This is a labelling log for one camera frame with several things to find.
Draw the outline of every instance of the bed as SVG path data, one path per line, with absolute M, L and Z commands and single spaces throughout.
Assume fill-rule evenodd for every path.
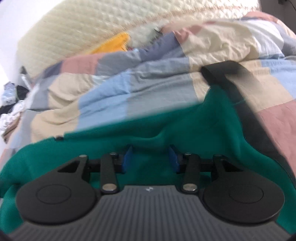
M 18 46 L 34 88 L 1 157 L 1 228 L 9 233 L 22 222 L 14 203 L 20 185 L 81 152 L 94 158 L 132 142 L 164 154 L 176 142 L 206 158 L 220 152 L 277 183 L 286 196 L 278 223 L 296 232 L 296 35 L 258 10 L 255 0 L 65 0 L 45 15 Z M 122 31 L 130 51 L 83 54 Z M 155 32 L 163 36 L 150 43 Z M 228 76 L 244 97 L 237 102 L 200 73 L 227 60 L 250 72 Z M 186 126 L 195 138 L 181 142 Z M 204 128 L 213 139 L 197 147 Z M 134 171 L 147 175 L 145 165 Z

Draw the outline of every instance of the green fabric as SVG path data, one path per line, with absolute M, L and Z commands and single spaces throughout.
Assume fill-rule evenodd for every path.
M 64 141 L 50 138 L 24 147 L 0 173 L 0 194 L 4 198 L 0 228 L 9 233 L 22 222 L 15 207 L 19 186 L 80 154 L 98 158 L 126 144 L 134 146 L 135 154 L 127 173 L 117 175 L 121 188 L 127 184 L 180 185 L 182 175 L 175 174 L 168 162 L 169 144 L 202 158 L 223 154 L 239 160 L 283 189 L 286 201 L 278 223 L 288 232 L 296 232 L 296 191 L 291 180 L 275 161 L 245 141 L 241 123 L 228 97 L 215 86 L 200 105 L 67 134 Z M 205 175 L 203 181 L 209 182 L 209 177 Z M 92 175 L 92 184 L 98 186 L 98 176 Z

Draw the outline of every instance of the white quilted mattress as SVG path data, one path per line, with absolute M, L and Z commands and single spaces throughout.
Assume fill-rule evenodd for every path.
M 19 41 L 18 56 L 34 77 L 121 31 L 130 34 L 132 47 L 140 47 L 154 27 L 175 18 L 240 18 L 256 10 L 259 0 L 64 0 Z

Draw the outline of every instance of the light blue fabric patch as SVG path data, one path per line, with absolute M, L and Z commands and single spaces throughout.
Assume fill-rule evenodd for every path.
M 124 120 L 130 97 L 130 71 L 117 74 L 80 97 L 76 130 Z
M 272 76 L 277 78 L 282 86 L 296 98 L 296 62 L 290 60 L 261 60 L 262 67 L 268 67 Z

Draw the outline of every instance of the blanket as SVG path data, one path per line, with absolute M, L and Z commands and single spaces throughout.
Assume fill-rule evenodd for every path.
M 213 86 L 202 104 L 69 133 L 63 140 L 49 138 L 24 147 L 0 174 L 0 195 L 4 198 L 0 228 L 9 233 L 22 223 L 15 206 L 15 195 L 22 185 L 81 154 L 94 159 L 132 144 L 134 155 L 127 172 L 117 174 L 121 189 L 124 185 L 180 186 L 183 174 L 177 175 L 168 160 L 168 146 L 174 144 L 181 152 L 198 153 L 202 158 L 224 154 L 276 182 L 286 198 L 277 222 L 294 233 L 295 187 L 282 166 L 246 141 L 245 125 L 237 115 L 237 105 L 225 91 Z M 249 132 L 256 128 L 254 123 L 252 125 Z M 201 187 L 210 182 L 210 177 L 202 174 Z M 99 187 L 99 175 L 91 177 L 91 184 Z M 36 235 L 38 233 L 32 232 L 28 236 L 34 240 Z
M 280 115 L 279 104 L 286 109 L 294 104 L 296 65 L 285 57 L 296 53 L 296 35 L 260 12 L 241 20 L 183 24 L 147 49 L 75 56 L 47 68 L 35 80 L 0 169 L 30 143 L 201 102 L 209 87 L 200 67 L 234 60 L 247 61 L 244 66 L 257 78 L 256 88 L 241 86 L 242 91 L 254 111 L 270 121 L 268 131 L 295 171 L 292 142 L 283 143 L 284 132 L 275 131 L 265 109 Z M 280 125 L 294 126 L 287 123 L 292 117 L 282 119 L 275 116 Z

